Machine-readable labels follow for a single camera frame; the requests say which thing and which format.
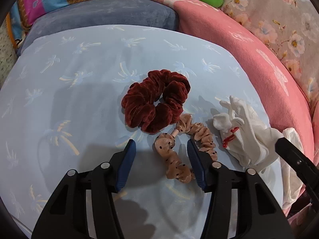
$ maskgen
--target dark red scrunchie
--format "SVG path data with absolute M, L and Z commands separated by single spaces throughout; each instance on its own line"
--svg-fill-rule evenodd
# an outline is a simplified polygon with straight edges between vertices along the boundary
M 135 82 L 122 99 L 125 122 L 129 127 L 156 134 L 169 124 L 176 123 L 183 112 L 190 85 L 185 76 L 168 70 L 154 70 L 142 83 Z M 165 104 L 154 102 L 163 93 Z

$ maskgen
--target cartoon print fabric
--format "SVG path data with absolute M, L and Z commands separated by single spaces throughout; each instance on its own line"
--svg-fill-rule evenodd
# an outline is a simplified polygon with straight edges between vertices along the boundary
M 251 103 L 268 126 L 269 120 L 246 73 L 227 50 L 160 28 L 72 29 L 36 39 L 18 58 L 0 91 L 0 195 L 9 212 L 32 231 L 69 169 L 92 170 L 134 139 L 137 154 L 130 176 L 115 198 L 124 236 L 199 238 L 210 196 L 195 182 L 181 186 L 167 180 L 152 149 L 158 134 L 129 128 L 122 112 L 121 100 L 130 85 L 163 68 L 188 79 L 191 89 L 184 113 L 210 128 L 223 164 L 242 170 L 213 128 L 212 116 L 225 111 L 219 100 L 234 94 Z M 161 132 L 171 133 L 174 128 L 169 125 Z M 175 148 L 189 165 L 187 141 L 188 136 L 178 136 Z M 271 174 L 274 180 L 264 178 L 281 202 L 278 162 Z

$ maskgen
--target blue cushion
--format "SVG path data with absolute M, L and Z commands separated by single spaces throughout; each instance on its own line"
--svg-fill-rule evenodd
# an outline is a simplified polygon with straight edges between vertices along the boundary
M 32 42 L 67 29 L 96 25 L 128 24 L 176 30 L 176 12 L 151 0 L 88 0 L 43 15 L 35 21 L 17 53 Z

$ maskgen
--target metal screw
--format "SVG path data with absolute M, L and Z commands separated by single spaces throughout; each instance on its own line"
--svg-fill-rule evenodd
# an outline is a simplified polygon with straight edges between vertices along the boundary
M 254 169 L 252 169 L 252 168 L 249 168 L 249 169 L 247 170 L 247 172 L 248 172 L 250 175 L 255 175 L 255 174 L 256 174 L 256 171 L 255 171 Z
M 75 170 L 69 170 L 68 171 L 68 176 L 73 176 L 75 174 Z
M 221 163 L 220 163 L 220 162 L 213 162 L 213 163 L 212 163 L 212 167 L 218 169 L 218 168 L 221 167 Z
M 110 163 L 108 163 L 108 162 L 105 162 L 105 163 L 102 163 L 101 164 L 101 168 L 102 169 L 107 169 L 107 168 L 109 168 L 110 167 Z

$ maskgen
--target pink fleece blanket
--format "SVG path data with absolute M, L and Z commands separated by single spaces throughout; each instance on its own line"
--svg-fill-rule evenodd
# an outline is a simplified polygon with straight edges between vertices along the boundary
M 294 127 L 305 155 L 313 161 L 314 136 L 308 102 L 278 58 L 258 38 L 216 8 L 198 0 L 153 1 L 178 13 L 180 32 L 231 52 L 259 94 L 270 125 L 280 131 Z

